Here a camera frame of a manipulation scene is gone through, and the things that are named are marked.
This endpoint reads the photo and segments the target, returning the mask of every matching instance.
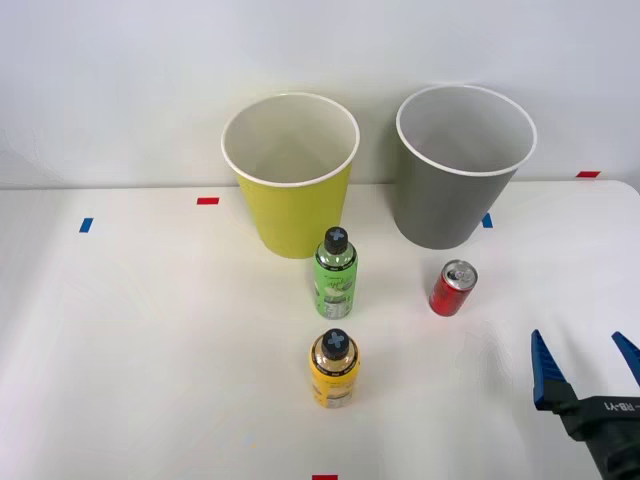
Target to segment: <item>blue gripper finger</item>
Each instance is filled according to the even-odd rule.
[[[616,332],[611,335],[613,341],[616,342],[616,345],[622,352],[622,356],[624,357],[631,373],[636,379],[636,383],[640,385],[640,350],[636,347],[631,340],[622,335],[620,332]]]
[[[538,410],[544,409],[544,381],[567,383],[564,375],[551,356],[538,330],[531,334],[531,363],[533,365],[533,403]]]

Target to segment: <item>white wall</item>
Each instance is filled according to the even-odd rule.
[[[352,181],[388,180],[401,100],[450,81],[534,117],[520,177],[602,170],[640,187],[639,14],[631,0],[5,0],[0,188],[233,183],[225,119],[290,89],[349,108]]]

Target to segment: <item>paper cup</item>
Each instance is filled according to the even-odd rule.
[[[342,105],[310,93],[254,103],[222,132],[222,153],[266,247],[287,258],[313,255],[340,224],[358,124]]]
[[[415,93],[400,106],[396,128],[394,219],[405,237],[434,249],[471,236],[538,139],[522,107],[468,85]]]

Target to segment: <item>black spray cap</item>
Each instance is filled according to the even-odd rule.
[[[329,360],[342,360],[349,353],[349,336],[339,328],[327,330],[322,336],[322,353]]]
[[[342,227],[331,227],[324,234],[324,248],[332,255],[339,255],[347,249],[349,236]]]

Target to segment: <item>can lid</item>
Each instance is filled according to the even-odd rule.
[[[342,227],[331,227],[324,234],[324,248],[332,255],[339,255],[347,249],[349,235]]]
[[[478,281],[478,272],[464,260],[447,262],[442,269],[442,276],[456,290],[471,290]]]
[[[332,328],[322,336],[322,353],[329,360],[342,360],[349,353],[349,335]]]

